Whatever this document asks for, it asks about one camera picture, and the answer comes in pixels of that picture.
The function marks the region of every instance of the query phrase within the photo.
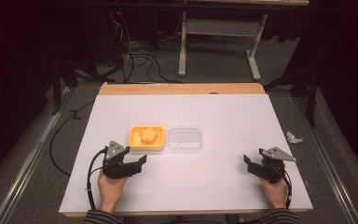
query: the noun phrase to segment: orange food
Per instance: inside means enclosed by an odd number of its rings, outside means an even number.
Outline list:
[[[141,130],[141,141],[145,144],[153,144],[157,137],[157,132],[153,128]]]

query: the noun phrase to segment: clear plastic container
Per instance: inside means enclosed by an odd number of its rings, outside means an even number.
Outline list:
[[[174,153],[196,153],[202,147],[198,128],[172,128],[168,131],[168,147]]]

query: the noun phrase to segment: hand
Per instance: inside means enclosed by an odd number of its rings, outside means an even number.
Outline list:
[[[281,178],[277,183],[271,184],[267,180],[260,178],[264,187],[264,193],[272,209],[286,208],[288,187]]]
[[[128,177],[120,179],[111,179],[103,174],[103,170],[100,171],[98,177],[98,188],[101,195],[101,211],[113,214],[121,195],[123,194],[124,184]]]

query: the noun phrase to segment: white paper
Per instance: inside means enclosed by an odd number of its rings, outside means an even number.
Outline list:
[[[167,144],[148,155],[140,174],[131,177],[117,212],[250,211],[268,209],[259,179],[247,172],[246,154],[261,160],[260,148],[279,147],[292,155],[266,94],[100,95],[92,109],[61,213],[87,212],[87,171],[93,156],[115,140],[128,144],[132,126],[153,124],[165,130],[197,127],[202,150],[177,154]],[[128,154],[124,162],[141,155]],[[102,164],[101,156],[95,168]],[[293,182],[292,209],[311,209],[310,198],[294,162],[286,163]],[[100,198],[91,177],[95,204]]]
[[[290,132],[286,133],[286,138],[290,143],[302,143],[304,140],[304,138],[296,138],[295,135]]]

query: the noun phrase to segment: white table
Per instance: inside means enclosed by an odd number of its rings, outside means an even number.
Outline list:
[[[307,6],[309,0],[188,0],[187,2],[203,3],[237,3],[237,4],[258,4],[276,6]],[[255,81],[261,79],[255,62],[255,52],[266,25],[267,14],[263,14],[259,21],[220,21],[205,19],[188,19],[186,12],[182,14],[182,44],[179,54],[180,77],[186,75],[186,35],[228,35],[228,36],[248,36],[253,38],[253,45],[246,50],[246,58],[251,68],[252,76]]]
[[[271,147],[279,147],[291,154],[269,97],[264,93],[100,94],[78,150],[60,213],[69,217],[85,216],[90,209],[85,187],[91,159],[111,140],[127,146],[130,129],[136,125],[161,125],[166,133],[175,127],[197,127],[202,133],[203,146],[200,152],[192,154],[172,153],[167,147],[159,154],[149,154],[143,171],[126,183],[117,206],[119,216],[267,210],[269,206],[262,186],[256,176],[247,172],[242,155],[259,162],[258,149]],[[137,161],[140,157],[130,153],[124,162]],[[101,166],[102,160],[103,156],[94,167]],[[293,182],[291,209],[311,209],[296,164],[285,164]],[[97,177],[96,174],[92,176],[91,184],[98,207]]]

